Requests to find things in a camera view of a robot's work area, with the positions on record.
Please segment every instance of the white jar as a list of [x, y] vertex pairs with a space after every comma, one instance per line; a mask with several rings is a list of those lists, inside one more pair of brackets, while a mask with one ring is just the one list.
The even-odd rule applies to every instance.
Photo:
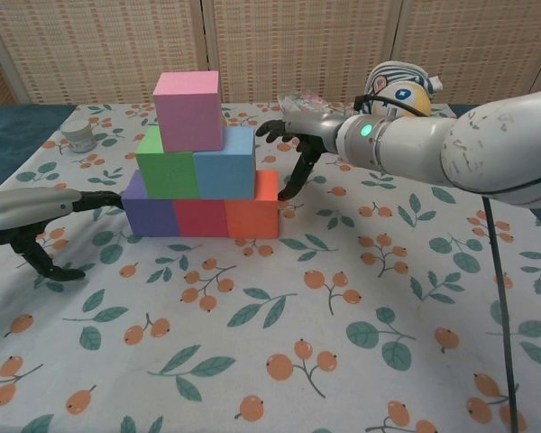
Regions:
[[69, 147], [75, 153], [90, 152], [96, 147], [92, 126], [88, 120], [71, 120], [60, 127], [62, 135], [69, 140]]

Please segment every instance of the green block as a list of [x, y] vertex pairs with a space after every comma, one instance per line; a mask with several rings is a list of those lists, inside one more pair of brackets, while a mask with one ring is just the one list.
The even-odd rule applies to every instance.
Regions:
[[165, 152], [158, 126], [150, 126], [135, 152], [149, 198], [200, 198], [192, 152]]

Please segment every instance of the stacked blocks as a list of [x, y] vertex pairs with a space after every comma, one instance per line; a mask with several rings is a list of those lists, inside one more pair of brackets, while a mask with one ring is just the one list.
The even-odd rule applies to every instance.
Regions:
[[163, 73], [153, 95], [159, 125], [122, 197], [133, 233], [278, 237], [279, 174], [256, 170], [253, 128], [221, 125], [218, 72]]

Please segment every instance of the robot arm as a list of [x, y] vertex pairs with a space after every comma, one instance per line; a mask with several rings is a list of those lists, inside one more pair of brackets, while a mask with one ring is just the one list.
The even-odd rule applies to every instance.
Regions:
[[541, 92], [478, 106], [457, 120], [286, 113], [273, 122], [257, 135], [297, 136], [302, 152], [282, 200], [304, 185], [308, 155], [314, 164], [330, 152], [357, 167], [541, 207]]
[[36, 242], [36, 236], [54, 219], [71, 212], [102, 206], [122, 208], [114, 192], [80, 192], [74, 189], [28, 188], [0, 191], [0, 245], [10, 244], [36, 271], [55, 281], [83, 278], [77, 269], [62, 269]]

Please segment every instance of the table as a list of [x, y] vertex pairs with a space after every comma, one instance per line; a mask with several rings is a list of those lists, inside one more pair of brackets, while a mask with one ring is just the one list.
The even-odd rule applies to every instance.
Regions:
[[[223, 110], [229, 125], [280, 115]], [[153, 106], [80, 117], [94, 151], [56, 132], [1, 189], [123, 191]], [[281, 182], [297, 157], [257, 139], [257, 167]], [[541, 432], [541, 226], [493, 206], [518, 406]], [[281, 205], [276, 241], [140, 239], [110, 207], [59, 219], [40, 242], [83, 281], [37, 278], [0, 247], [0, 432], [507, 431], [485, 233], [480, 198], [334, 155]]]

